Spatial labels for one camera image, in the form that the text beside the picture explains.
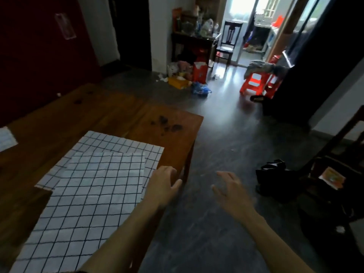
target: red door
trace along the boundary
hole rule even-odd
[[[56,13],[76,38],[63,37]],[[101,79],[77,0],[0,0],[0,36],[0,127]]]

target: blue plastic bag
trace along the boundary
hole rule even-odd
[[[192,93],[207,97],[209,93],[212,93],[212,91],[207,87],[207,84],[201,84],[199,82],[193,82],[192,83]]]

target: hand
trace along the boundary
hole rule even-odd
[[[255,211],[248,192],[234,173],[218,171],[217,175],[225,181],[227,193],[222,193],[215,185],[212,185],[211,188],[215,193],[217,202],[225,211],[243,225],[261,217]]]
[[[145,192],[144,202],[157,209],[165,208],[182,185],[182,180],[178,179],[171,187],[171,175],[176,172],[174,168],[166,166],[161,166],[153,171]]]

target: reflective floor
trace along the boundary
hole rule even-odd
[[[263,117],[260,104],[241,96],[245,68],[216,65],[205,99],[158,80],[156,73],[133,69],[101,85],[152,102],[173,105],[204,116],[191,162],[189,180],[167,208],[140,272],[269,272],[249,234],[222,211],[211,184],[216,170],[235,172],[248,188],[259,213],[317,273],[329,272],[299,225],[296,204],[279,204],[256,194],[255,170],[280,158],[299,169],[324,144],[307,131]]]

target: grid pattern paper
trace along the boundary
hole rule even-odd
[[[132,141],[94,131],[88,131],[70,151],[35,185],[39,188],[53,190],[59,182],[69,160],[76,152],[122,152],[143,153],[146,156],[144,177],[148,182],[153,169],[157,168],[164,147]]]
[[[79,269],[140,202],[142,158],[75,153],[10,272]]]
[[[17,144],[18,142],[14,138],[9,128],[6,126],[0,128],[0,152]]]

